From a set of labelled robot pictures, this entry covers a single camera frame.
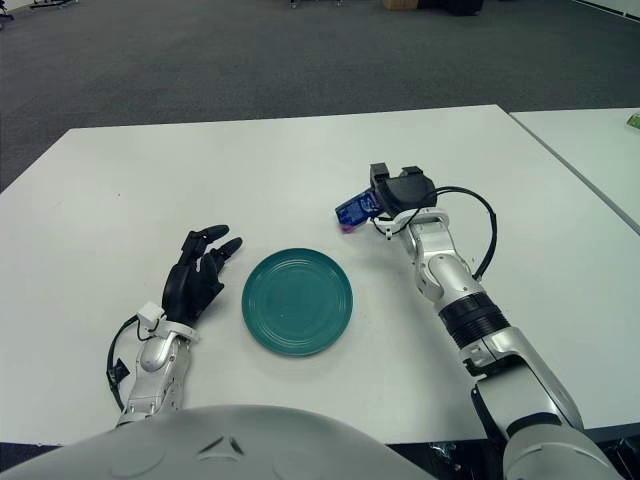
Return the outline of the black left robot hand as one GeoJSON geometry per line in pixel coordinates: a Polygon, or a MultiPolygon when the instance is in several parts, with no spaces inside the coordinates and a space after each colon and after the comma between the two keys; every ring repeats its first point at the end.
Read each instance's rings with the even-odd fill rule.
{"type": "Polygon", "coordinates": [[[236,237],[218,248],[208,250],[208,247],[228,233],[229,226],[222,224],[187,234],[163,290],[161,307],[169,321],[194,328],[201,314],[224,289],[219,274],[243,240],[236,237]]]}

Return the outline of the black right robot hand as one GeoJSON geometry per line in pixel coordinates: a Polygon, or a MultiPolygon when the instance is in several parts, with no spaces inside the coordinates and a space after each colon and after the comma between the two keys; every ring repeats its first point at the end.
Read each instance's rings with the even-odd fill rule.
{"type": "Polygon", "coordinates": [[[391,217],[437,204],[433,181],[417,166],[403,167],[392,177],[385,163],[371,164],[370,185],[382,211],[391,217]]]}

